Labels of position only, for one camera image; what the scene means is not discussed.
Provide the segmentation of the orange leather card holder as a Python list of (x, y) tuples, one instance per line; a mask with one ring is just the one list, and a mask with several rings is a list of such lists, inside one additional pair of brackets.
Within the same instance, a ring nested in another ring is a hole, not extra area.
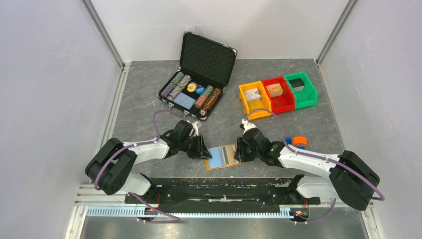
[(234, 158), (236, 150), (236, 144), (227, 144), (210, 148), (208, 151), (211, 155), (211, 158), (207, 159), (205, 162), (206, 170), (211, 171), (240, 166), (242, 162)]

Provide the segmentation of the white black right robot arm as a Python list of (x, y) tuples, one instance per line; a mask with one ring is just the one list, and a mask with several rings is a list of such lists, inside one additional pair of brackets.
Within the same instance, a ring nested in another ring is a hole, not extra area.
[(269, 166), (298, 169), (316, 175), (300, 177), (287, 190), (293, 203), (305, 198), (339, 198), (348, 206), (365, 211), (374, 199), (380, 177), (354, 152), (321, 154), (294, 147), (281, 141), (270, 141), (256, 127), (245, 129), (238, 138), (237, 157), (241, 161), (259, 158)]

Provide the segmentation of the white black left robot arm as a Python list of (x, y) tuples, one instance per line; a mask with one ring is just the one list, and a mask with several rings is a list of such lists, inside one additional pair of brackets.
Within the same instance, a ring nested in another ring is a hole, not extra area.
[(107, 195), (118, 191), (136, 194), (145, 203), (156, 198), (153, 182), (145, 175), (136, 174), (133, 167), (154, 159), (165, 159), (179, 152), (191, 159), (210, 159), (211, 153), (199, 133), (200, 122), (180, 120), (174, 129), (141, 142), (122, 142), (109, 139), (87, 164), (85, 174), (94, 182), (97, 190)]

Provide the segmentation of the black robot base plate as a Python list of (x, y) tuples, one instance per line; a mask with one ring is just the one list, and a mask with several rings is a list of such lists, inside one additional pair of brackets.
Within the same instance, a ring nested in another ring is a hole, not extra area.
[(320, 204), (294, 191), (300, 177), (152, 178), (141, 198), (166, 213), (276, 213), (280, 205)]

